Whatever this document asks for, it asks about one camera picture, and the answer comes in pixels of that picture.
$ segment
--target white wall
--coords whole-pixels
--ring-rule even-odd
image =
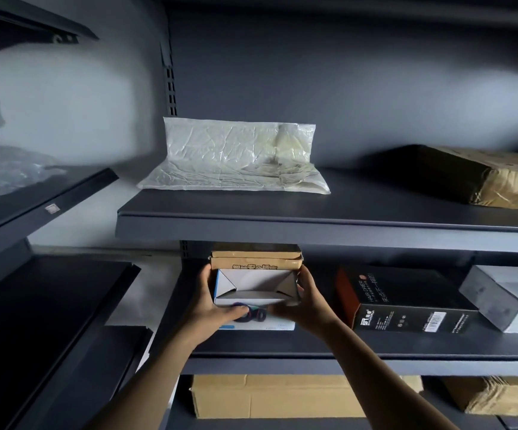
[[[179,249],[114,237],[116,212],[163,160],[164,77],[158,37],[130,0],[23,0],[80,22],[100,37],[78,45],[0,51],[0,144],[68,165],[110,165],[120,180],[44,226],[33,244]]]

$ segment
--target box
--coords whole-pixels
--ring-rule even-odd
[[[459,201],[518,209],[518,153],[422,145],[417,171]]]
[[[212,269],[298,270],[303,264],[296,244],[215,243]]]
[[[502,332],[518,333],[518,267],[475,265],[460,292]]]
[[[336,289],[354,330],[461,333],[478,312],[434,270],[342,266]]]
[[[466,413],[518,415],[518,377],[442,377],[442,381]]]
[[[297,273],[289,270],[219,269],[213,292],[218,306],[246,305],[249,312],[221,329],[294,330],[295,323],[267,313],[266,306],[298,303]]]
[[[402,376],[416,392],[420,376]],[[364,417],[345,376],[196,375],[195,414],[221,418]]]

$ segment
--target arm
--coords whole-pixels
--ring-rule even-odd
[[[85,430],[157,430],[193,349],[221,325],[244,316],[249,310],[245,306],[215,306],[207,285],[210,273],[210,265],[201,270],[191,306],[160,352],[146,362]]]
[[[327,344],[374,430],[458,430],[335,315],[305,266],[301,267],[299,278],[304,288],[301,303],[274,305],[269,310],[294,320]]]

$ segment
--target white box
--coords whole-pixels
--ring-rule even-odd
[[[460,292],[502,332],[518,333],[518,267],[475,265]]]
[[[219,269],[213,301],[230,307],[242,304],[249,307],[246,317],[223,325],[229,330],[294,330],[295,323],[268,314],[267,305],[279,302],[299,302],[297,274],[289,270]]]

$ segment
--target black and orange box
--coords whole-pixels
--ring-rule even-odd
[[[345,265],[336,290],[353,330],[462,333],[478,314],[435,270]]]

